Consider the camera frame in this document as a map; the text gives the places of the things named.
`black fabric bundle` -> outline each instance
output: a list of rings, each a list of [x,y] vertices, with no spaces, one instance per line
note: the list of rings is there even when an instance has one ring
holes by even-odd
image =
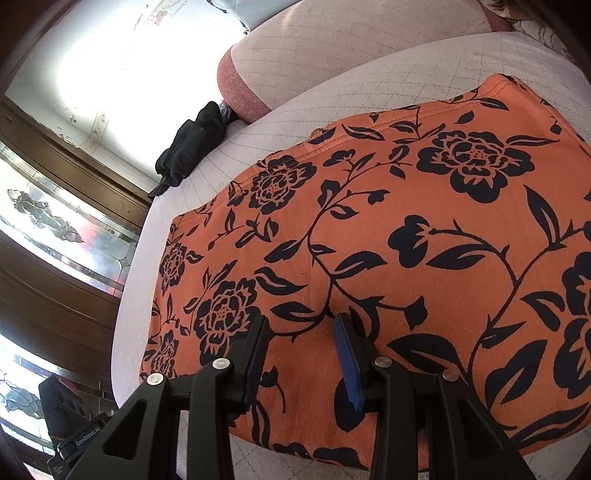
[[[216,148],[226,134],[226,123],[216,102],[209,102],[193,122],[187,120],[178,129],[173,144],[156,161],[156,173],[162,175],[148,197],[162,195],[169,187],[178,187],[199,162]]]

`black plastic bracket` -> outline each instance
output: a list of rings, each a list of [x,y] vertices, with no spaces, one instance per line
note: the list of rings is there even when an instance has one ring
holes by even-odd
[[[187,480],[233,480],[228,415],[246,413],[256,396],[267,332],[268,321],[259,316],[247,338],[232,345],[228,359],[173,380],[150,375],[97,435],[67,480],[177,478],[182,410],[189,411]]]
[[[335,340],[349,399],[362,404],[364,412],[378,412],[371,480],[416,480],[417,434],[423,428],[430,480],[535,480],[457,373],[419,374],[378,356],[373,343],[355,332],[347,314],[335,317]]]

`glass window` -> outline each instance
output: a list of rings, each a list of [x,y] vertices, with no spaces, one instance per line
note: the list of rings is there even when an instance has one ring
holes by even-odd
[[[118,297],[139,240],[1,142],[0,230],[65,273]]]
[[[26,368],[27,362],[15,353],[19,350],[15,347],[0,335],[0,424],[6,433],[26,445],[53,455],[39,400],[39,383],[50,373]]]

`orange floral fabric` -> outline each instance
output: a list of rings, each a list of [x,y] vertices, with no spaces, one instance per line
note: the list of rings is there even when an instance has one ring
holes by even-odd
[[[522,453],[572,434],[591,409],[590,155],[499,74],[328,125],[175,218],[140,377],[196,372],[263,314],[261,388],[232,433],[368,468],[375,415],[348,401],[332,338],[349,312],[381,355],[456,368]]]

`pillow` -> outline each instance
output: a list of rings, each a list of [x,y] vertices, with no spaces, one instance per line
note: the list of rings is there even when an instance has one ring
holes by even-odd
[[[445,38],[511,30],[477,0],[303,0],[224,56],[219,89],[254,122],[286,101],[358,65]]]
[[[515,31],[530,36],[539,41],[542,45],[548,47],[550,50],[560,53],[568,61],[576,64],[574,57],[550,27],[542,26],[533,20],[522,20],[515,22],[513,28]]]

